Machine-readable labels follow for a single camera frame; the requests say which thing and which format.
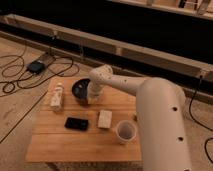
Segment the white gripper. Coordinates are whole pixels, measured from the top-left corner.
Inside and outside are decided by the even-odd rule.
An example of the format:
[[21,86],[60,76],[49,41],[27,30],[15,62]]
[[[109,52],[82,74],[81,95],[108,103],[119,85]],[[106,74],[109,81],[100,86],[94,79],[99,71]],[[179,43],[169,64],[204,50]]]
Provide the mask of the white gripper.
[[87,91],[87,102],[89,104],[94,104],[98,100],[99,96],[100,96],[100,92],[99,91],[89,89]]

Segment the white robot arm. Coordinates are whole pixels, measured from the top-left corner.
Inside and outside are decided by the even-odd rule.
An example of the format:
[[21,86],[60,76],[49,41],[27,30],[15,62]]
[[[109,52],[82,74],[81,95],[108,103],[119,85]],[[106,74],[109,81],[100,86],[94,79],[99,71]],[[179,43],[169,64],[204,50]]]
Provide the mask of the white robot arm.
[[89,79],[88,99],[98,97],[105,85],[136,97],[143,171],[193,171],[180,86],[160,77],[116,75],[109,65],[93,68]]

